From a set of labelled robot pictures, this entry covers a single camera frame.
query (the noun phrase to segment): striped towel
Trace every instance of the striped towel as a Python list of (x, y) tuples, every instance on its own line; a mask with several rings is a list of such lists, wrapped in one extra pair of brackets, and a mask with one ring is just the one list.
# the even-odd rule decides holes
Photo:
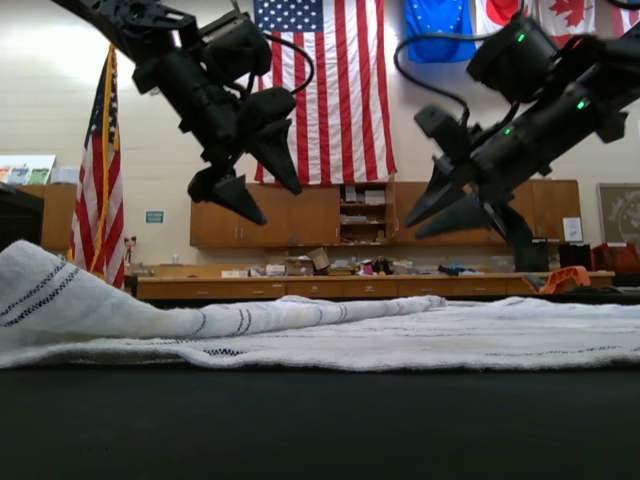
[(189, 362), (350, 371), (596, 367), (640, 360), (640, 307), (439, 297), (158, 310), (39, 247), (0, 253), (0, 368)]

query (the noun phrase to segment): white wall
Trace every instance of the white wall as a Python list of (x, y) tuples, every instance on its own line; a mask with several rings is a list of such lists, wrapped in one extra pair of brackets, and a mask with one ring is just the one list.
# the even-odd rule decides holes
[[(165, 0), (198, 15), (201, 24), (228, 11), (223, 0)], [(240, 2), (249, 6), (248, 0)], [(404, 2), (387, 0), (386, 50), (392, 137), (398, 180), (428, 180), (431, 156), (439, 153), (413, 123), (413, 115), (429, 103), (459, 113), (446, 99), (422, 91), (393, 68), (397, 39), (404, 36)], [(603, 9), (599, 30), (609, 32)], [(95, 88), (107, 42), (92, 27), (48, 0), (0, 2), (0, 154), (56, 154), (59, 165), (78, 167)], [(490, 124), (507, 108), (498, 95), (474, 84), (464, 64), (420, 66), (430, 82), (454, 89), (467, 98), (472, 121)], [(161, 97), (138, 95), (129, 79), (131, 63), (120, 56), (120, 126), (123, 145), (126, 229), (137, 235), (137, 259), (169, 262), (179, 254), (185, 263), (258, 262), (261, 251), (199, 252), (189, 247), (189, 198), (186, 187), (203, 167), (200, 147), (182, 135), (178, 117)], [(580, 182), (585, 239), (601, 241), (596, 184), (640, 182), (640, 108), (632, 106), (628, 135), (605, 146), (594, 136), (556, 161), (552, 178)], [(252, 179), (255, 161), (245, 158), (238, 171)], [(165, 225), (145, 225), (145, 210), (165, 210)], [(451, 252), (420, 251), (422, 256)], [(466, 252), (468, 255), (484, 252)]]

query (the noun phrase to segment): american flag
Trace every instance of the american flag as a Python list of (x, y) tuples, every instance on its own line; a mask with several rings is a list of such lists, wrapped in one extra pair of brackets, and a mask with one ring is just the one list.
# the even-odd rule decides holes
[(73, 215), (73, 262), (116, 288), (124, 286), (124, 205), (120, 174), (118, 72), (109, 47), (84, 143)]
[[(258, 27), (306, 50), (316, 77), (296, 95), (289, 149), (302, 184), (378, 180), (396, 171), (384, 56), (384, 0), (254, 0)], [(272, 43), (258, 88), (304, 83), (309, 66)], [(273, 177), (258, 165), (258, 182)]]

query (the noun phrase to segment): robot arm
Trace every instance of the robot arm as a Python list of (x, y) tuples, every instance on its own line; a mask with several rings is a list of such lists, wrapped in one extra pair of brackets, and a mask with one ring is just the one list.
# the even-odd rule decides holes
[[(509, 207), (513, 190), (587, 136), (624, 137), (621, 108), (640, 98), (640, 25), (619, 40), (574, 37), (558, 50), (531, 18), (516, 17), (488, 39), (467, 71), (510, 103), (531, 103), (522, 115), (483, 131), (467, 129), (430, 106), (415, 117), (444, 155), (407, 223), (431, 218), (417, 234), (493, 226), (516, 255), (533, 235)], [(464, 188), (471, 187), (471, 193)]]
[(293, 95), (279, 87), (252, 94), (236, 83), (271, 67), (269, 44), (247, 14), (234, 10), (199, 29), (194, 16), (160, 0), (53, 2), (94, 25), (129, 57), (140, 93), (158, 88), (182, 118), (182, 132), (200, 142), (210, 166), (189, 185), (194, 201), (266, 223), (244, 177), (235, 176), (233, 167), (245, 152), (292, 193), (302, 191), (287, 146)]

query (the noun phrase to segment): black table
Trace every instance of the black table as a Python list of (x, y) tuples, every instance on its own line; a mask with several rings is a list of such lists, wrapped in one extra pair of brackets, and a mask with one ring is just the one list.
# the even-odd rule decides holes
[(640, 370), (0, 372), (16, 478), (637, 478)]

